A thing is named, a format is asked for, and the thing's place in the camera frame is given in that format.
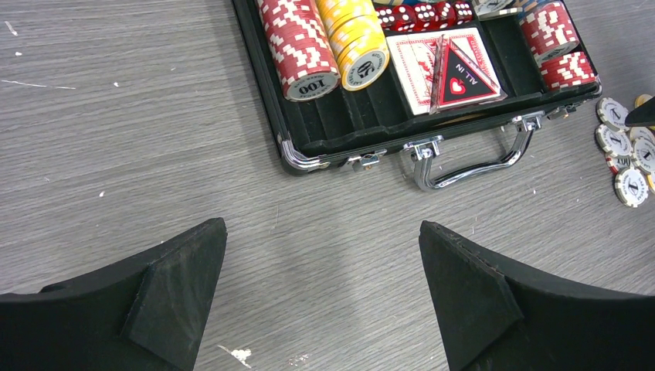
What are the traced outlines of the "white 1 chip in case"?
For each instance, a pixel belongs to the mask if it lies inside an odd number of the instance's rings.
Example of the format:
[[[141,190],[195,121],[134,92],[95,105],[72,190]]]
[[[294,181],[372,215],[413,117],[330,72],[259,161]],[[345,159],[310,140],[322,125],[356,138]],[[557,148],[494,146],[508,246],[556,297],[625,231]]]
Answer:
[[[473,0],[471,5],[480,21],[517,15],[523,11],[521,6],[513,6],[511,0]]]

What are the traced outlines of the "red backed card deck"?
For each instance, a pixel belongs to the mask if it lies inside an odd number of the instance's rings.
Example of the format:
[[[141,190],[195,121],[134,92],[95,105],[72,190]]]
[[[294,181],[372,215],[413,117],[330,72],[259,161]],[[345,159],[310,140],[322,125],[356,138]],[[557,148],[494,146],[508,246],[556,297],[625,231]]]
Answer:
[[[480,32],[475,27],[389,36],[386,41],[395,71],[414,115],[429,112],[436,42],[441,36],[454,41],[485,73],[499,83]]]

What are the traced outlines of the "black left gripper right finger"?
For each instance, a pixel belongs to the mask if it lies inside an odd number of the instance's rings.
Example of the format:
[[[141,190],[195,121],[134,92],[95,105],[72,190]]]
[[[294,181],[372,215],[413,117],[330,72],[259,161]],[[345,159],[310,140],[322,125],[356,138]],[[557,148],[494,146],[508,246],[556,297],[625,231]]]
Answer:
[[[652,370],[654,299],[541,271],[434,222],[419,248],[451,370]]]

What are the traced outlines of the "red chip stack right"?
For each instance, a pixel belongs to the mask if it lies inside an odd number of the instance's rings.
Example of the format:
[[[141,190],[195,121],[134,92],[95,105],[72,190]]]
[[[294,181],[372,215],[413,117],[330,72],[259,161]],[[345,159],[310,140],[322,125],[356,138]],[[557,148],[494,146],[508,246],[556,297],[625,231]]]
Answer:
[[[530,53],[539,65],[564,56],[579,44],[579,36],[563,1],[537,1],[519,21]]]

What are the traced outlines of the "yellow chip stack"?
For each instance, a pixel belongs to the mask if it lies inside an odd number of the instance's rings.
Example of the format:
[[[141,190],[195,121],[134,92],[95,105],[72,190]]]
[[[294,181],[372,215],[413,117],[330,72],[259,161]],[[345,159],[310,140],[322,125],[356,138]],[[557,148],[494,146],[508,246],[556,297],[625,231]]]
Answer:
[[[316,5],[348,91],[365,89],[389,64],[389,49],[369,0],[318,0]]]

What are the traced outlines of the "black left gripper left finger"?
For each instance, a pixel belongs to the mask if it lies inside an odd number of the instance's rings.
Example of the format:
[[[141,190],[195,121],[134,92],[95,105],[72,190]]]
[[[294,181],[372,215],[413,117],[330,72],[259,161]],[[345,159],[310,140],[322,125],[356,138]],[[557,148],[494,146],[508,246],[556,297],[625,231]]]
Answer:
[[[1,368],[193,369],[227,235],[212,218],[35,294],[3,294]]]

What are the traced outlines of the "triangular all in button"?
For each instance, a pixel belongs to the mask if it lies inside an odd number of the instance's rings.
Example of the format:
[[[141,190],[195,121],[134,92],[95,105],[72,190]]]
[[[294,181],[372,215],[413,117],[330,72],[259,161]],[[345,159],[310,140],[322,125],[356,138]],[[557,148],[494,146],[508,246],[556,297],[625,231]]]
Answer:
[[[430,114],[497,102],[506,97],[499,83],[485,73],[454,41],[444,36],[438,38]]]

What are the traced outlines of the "dark red chip stack left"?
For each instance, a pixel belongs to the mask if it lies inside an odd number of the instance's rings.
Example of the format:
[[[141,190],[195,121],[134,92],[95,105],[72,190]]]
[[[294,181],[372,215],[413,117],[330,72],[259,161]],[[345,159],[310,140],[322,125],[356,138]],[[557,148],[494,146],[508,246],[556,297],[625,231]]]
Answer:
[[[283,96],[303,102],[329,94],[341,75],[314,1],[256,2]]]

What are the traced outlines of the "pile of loose poker chips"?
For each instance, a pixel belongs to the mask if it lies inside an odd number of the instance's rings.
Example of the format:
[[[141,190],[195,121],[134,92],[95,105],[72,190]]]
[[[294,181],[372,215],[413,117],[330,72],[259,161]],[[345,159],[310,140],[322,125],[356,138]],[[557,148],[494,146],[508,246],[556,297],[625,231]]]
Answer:
[[[654,194],[654,127],[626,126],[626,116],[632,110],[613,98],[600,99],[595,140],[614,175],[613,188],[619,201],[636,208]]]

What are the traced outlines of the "lower red chip stack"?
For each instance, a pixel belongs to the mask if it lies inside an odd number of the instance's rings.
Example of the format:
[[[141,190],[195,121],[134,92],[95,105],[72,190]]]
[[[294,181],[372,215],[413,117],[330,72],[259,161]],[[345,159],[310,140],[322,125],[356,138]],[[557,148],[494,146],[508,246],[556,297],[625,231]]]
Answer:
[[[544,62],[539,71],[549,90],[594,83],[597,74],[584,52],[568,53]]]

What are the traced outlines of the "black aluminium poker case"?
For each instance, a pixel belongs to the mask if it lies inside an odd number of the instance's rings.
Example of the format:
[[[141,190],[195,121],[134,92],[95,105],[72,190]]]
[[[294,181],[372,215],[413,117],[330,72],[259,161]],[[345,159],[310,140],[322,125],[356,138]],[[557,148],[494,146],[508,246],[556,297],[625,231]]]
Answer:
[[[477,1],[236,1],[233,4],[274,144],[292,172],[409,151],[416,184],[437,190],[507,168],[544,119],[602,91],[565,4]],[[430,177],[439,143],[511,124],[501,159]]]

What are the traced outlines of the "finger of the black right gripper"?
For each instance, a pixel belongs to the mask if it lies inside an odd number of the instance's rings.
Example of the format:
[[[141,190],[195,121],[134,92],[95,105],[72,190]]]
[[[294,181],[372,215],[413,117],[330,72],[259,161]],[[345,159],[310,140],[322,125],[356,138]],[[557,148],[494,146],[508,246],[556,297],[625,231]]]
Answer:
[[[625,119],[628,127],[654,127],[654,96],[638,96]]]

